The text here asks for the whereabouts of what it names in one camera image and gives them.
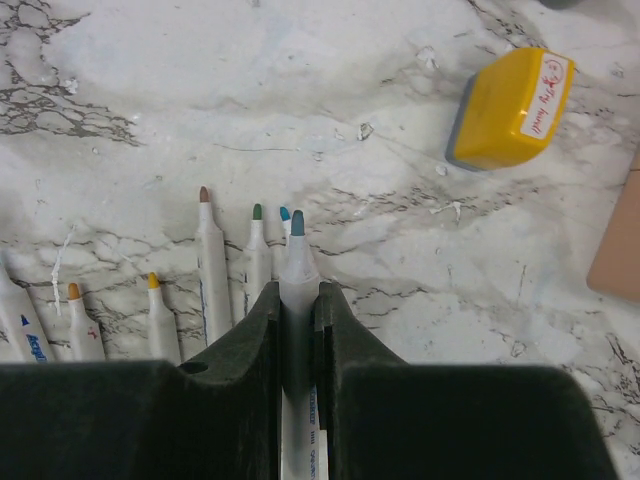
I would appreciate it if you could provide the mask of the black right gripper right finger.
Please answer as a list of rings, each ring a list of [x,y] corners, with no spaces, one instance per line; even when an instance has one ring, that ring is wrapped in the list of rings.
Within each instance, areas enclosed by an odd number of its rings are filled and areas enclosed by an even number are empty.
[[[614,479],[591,405],[542,365],[412,365],[339,285],[314,307],[320,422],[333,479]]]

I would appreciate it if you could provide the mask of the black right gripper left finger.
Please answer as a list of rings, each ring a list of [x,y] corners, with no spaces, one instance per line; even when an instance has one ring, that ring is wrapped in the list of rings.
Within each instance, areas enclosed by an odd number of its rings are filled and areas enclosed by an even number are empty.
[[[280,300],[181,365],[1,369],[5,479],[275,479],[280,473]]]

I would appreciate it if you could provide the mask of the peach capped marker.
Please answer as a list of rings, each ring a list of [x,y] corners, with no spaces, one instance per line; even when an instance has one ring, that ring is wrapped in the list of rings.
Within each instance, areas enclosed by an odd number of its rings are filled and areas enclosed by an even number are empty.
[[[147,320],[151,356],[173,365],[181,363],[174,313],[165,305],[160,282],[155,272],[148,275],[149,313]]]

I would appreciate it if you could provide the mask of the grey capped marker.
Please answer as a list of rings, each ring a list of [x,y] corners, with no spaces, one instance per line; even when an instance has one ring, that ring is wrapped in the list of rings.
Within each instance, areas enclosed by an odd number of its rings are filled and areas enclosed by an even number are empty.
[[[293,212],[279,295],[284,392],[283,454],[286,479],[319,477],[319,418],[313,379],[313,308],[320,274],[305,235],[304,214]]]

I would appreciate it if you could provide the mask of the brown capped marker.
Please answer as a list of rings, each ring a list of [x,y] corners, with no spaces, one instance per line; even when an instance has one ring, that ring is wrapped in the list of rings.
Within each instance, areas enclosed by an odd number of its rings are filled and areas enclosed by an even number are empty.
[[[209,189],[199,190],[198,269],[206,345],[233,326],[223,231],[214,220]]]

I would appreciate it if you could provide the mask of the yellow capped marker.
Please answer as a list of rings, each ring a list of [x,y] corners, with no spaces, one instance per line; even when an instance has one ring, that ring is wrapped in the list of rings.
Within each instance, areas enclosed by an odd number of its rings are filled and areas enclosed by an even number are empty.
[[[70,345],[75,361],[104,361],[106,359],[99,324],[87,314],[76,283],[68,286],[70,314]]]

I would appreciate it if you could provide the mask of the green capped marker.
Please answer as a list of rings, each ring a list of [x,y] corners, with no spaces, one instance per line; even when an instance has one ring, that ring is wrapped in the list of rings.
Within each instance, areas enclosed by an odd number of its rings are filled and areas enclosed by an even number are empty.
[[[253,206],[249,240],[245,255],[245,312],[249,313],[258,300],[263,288],[272,279],[272,259],[265,241],[263,207]]]

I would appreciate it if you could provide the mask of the teal capped marker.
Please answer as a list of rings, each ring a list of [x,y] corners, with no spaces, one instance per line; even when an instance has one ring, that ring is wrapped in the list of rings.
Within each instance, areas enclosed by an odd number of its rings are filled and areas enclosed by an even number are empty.
[[[20,361],[56,361],[27,290],[16,284],[9,275],[4,251],[1,251],[1,321]]]

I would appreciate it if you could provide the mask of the light blue capped marker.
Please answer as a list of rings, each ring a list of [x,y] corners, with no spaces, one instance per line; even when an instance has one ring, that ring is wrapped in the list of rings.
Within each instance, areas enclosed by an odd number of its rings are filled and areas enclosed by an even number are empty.
[[[291,214],[285,206],[280,207],[279,214],[284,231],[285,243],[286,245],[289,245],[289,237],[291,235]]]

